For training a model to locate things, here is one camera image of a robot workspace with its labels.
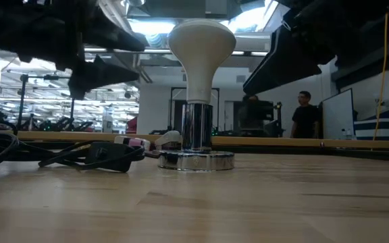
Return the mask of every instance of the cable bundle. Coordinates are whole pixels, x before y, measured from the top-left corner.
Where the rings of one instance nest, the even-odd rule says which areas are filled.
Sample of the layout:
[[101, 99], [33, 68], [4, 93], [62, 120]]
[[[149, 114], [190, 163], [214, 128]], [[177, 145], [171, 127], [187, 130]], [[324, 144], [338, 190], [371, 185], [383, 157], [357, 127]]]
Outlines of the cable bundle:
[[40, 167], [54, 163], [67, 165], [77, 170], [111, 169], [127, 172], [131, 162], [143, 160], [144, 148], [103, 141], [86, 141], [60, 152], [31, 146], [19, 141], [17, 136], [0, 133], [0, 163], [3, 161], [40, 161]]

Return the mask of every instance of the metal stand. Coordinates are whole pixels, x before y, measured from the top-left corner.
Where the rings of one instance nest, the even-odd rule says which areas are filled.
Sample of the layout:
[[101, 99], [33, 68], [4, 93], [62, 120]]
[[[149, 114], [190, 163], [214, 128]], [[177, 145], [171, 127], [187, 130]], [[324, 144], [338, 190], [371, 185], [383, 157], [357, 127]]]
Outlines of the metal stand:
[[72, 99], [72, 107], [70, 108], [70, 118], [73, 119], [74, 114], [74, 98]]
[[274, 107], [277, 109], [277, 120], [278, 120], [278, 137], [283, 138], [283, 127], [282, 127], [282, 103], [278, 102]]
[[234, 168], [234, 153], [211, 151], [213, 107], [187, 104], [182, 117], [182, 150], [160, 151], [159, 167], [182, 171]]
[[24, 99], [25, 99], [25, 85], [28, 81], [29, 77], [26, 74], [22, 74], [20, 76], [20, 80], [22, 81], [22, 89], [20, 91], [20, 105], [19, 105], [19, 116], [18, 116], [18, 129], [22, 127], [22, 114], [24, 112]]
[[[172, 101], [174, 100], [174, 90], [175, 89], [182, 89], [186, 90], [186, 87], [171, 87], [170, 88], [170, 108], [169, 108], [169, 125], [167, 125], [167, 130], [171, 131], [175, 128], [175, 125], [172, 125]], [[212, 88], [211, 90], [216, 90], [217, 91], [217, 127], [220, 126], [220, 89], [219, 88]]]

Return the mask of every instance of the blue and white striped fabric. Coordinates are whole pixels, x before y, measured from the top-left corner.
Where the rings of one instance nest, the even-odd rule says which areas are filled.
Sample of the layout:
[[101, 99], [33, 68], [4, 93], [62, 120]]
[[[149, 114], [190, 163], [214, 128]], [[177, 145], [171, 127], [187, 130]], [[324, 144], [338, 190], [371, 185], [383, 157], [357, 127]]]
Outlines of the blue and white striped fabric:
[[[372, 140], [375, 128], [376, 116], [354, 122], [355, 136], [358, 140]], [[389, 140], [389, 111], [382, 113], [380, 116], [376, 140]]]

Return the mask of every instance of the black shirt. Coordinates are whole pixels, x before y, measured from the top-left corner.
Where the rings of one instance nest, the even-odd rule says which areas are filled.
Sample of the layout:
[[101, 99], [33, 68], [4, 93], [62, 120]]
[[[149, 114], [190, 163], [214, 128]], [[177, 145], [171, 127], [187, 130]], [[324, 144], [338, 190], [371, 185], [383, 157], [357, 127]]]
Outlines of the black shirt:
[[315, 133], [314, 123], [320, 120], [317, 107], [308, 105], [296, 108], [292, 121], [296, 122], [294, 138], [312, 138]]

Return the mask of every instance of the man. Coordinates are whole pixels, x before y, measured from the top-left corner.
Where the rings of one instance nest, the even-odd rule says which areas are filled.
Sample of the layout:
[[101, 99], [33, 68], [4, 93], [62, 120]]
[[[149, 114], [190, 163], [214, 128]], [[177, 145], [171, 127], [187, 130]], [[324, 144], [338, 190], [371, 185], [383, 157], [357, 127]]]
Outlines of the man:
[[319, 130], [319, 111], [317, 107], [309, 104], [311, 94], [307, 91], [301, 91], [298, 96], [300, 107], [296, 108], [292, 121], [291, 138], [318, 138]]

